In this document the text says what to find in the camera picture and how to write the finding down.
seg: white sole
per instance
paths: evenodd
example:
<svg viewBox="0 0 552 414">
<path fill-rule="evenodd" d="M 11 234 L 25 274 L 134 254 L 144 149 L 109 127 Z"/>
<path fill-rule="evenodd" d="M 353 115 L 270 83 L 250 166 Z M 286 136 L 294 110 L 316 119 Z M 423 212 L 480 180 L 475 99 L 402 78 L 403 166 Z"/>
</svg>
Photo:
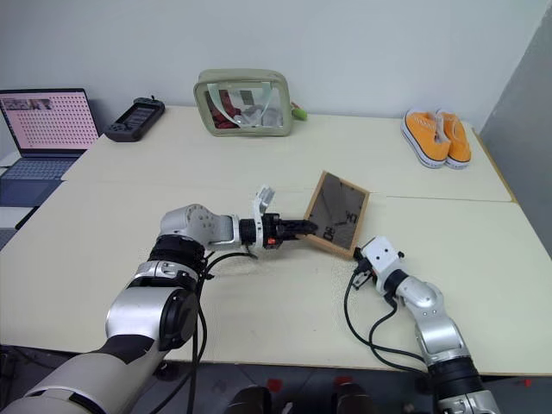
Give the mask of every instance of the white sole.
<svg viewBox="0 0 552 414">
<path fill-rule="evenodd" d="M 406 116 L 403 117 L 403 121 L 400 125 L 401 131 L 403 132 L 403 135 L 405 136 L 406 140 L 409 144 L 411 144 L 412 149 L 417 155 L 417 158 L 422 163 L 423 166 L 427 166 L 428 168 L 440 168 L 445 163 L 445 160 L 443 161 L 436 161 L 428 157 L 420 147 L 420 144 L 417 143 L 416 138 L 412 136 L 411 132 L 408 130 L 408 127 L 406 126 Z"/>
<path fill-rule="evenodd" d="M 455 170 L 461 170 L 462 168 L 466 168 L 468 164 L 469 164 L 469 161 L 460 162 L 457 160 L 453 160 L 450 157 L 447 157 L 447 159 L 445 160 L 445 166 L 448 166 Z"/>
</svg>

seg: floor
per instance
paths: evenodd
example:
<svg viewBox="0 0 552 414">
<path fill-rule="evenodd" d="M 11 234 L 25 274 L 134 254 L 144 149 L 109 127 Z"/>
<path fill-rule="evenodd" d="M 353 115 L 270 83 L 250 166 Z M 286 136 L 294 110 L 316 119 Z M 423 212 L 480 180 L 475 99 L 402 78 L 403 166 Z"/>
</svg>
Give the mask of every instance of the floor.
<svg viewBox="0 0 552 414">
<path fill-rule="evenodd" d="M 70 356 L 31 348 L 19 350 L 44 367 L 24 359 L 12 347 L 2 347 L 2 404 L 21 397 L 52 371 L 50 367 L 57 367 Z M 14 364 L 4 365 L 6 361 L 13 361 Z M 185 363 L 170 362 L 159 378 L 152 377 L 148 381 L 131 412 L 149 413 L 175 387 L 188 367 Z M 296 410 L 294 412 L 326 414 L 330 413 L 329 402 L 335 384 L 349 380 L 367 390 L 381 414 L 399 414 L 403 412 L 403 403 L 413 404 L 419 412 L 432 412 L 431 397 L 417 391 L 416 381 L 408 373 L 210 363 L 201 364 L 198 370 L 194 412 L 222 414 L 239 390 L 255 384 L 271 389 L 273 412 L 281 412 L 291 401 Z M 486 387 L 493 392 L 502 414 L 549 412 L 552 378 L 487 377 Z M 187 393 L 185 386 L 162 413 L 185 412 Z"/>
</svg>

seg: laptop screen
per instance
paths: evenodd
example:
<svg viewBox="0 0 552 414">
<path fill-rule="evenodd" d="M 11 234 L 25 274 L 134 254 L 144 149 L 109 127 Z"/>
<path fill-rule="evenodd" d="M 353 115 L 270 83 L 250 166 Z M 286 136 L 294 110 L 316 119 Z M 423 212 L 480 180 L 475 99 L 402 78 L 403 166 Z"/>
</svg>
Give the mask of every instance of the laptop screen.
<svg viewBox="0 0 552 414">
<path fill-rule="evenodd" d="M 22 154 L 82 153 L 97 139 L 85 91 L 0 91 L 0 108 Z"/>
</svg>

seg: gray wall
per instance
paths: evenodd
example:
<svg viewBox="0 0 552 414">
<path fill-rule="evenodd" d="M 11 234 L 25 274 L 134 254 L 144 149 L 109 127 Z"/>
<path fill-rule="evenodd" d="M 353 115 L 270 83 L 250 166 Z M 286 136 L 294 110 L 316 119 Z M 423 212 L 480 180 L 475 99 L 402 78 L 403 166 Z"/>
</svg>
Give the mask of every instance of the gray wall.
<svg viewBox="0 0 552 414">
<path fill-rule="evenodd" d="M 552 9 L 481 131 L 552 255 Z"/>
</svg>

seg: laptop keyboard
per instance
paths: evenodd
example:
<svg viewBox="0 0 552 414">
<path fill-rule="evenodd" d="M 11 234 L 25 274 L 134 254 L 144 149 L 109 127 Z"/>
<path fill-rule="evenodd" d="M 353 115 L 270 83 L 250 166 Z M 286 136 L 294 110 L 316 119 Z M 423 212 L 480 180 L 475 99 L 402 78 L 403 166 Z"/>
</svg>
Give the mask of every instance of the laptop keyboard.
<svg viewBox="0 0 552 414">
<path fill-rule="evenodd" d="M 20 160 L 3 179 L 61 179 L 74 160 Z"/>
</svg>

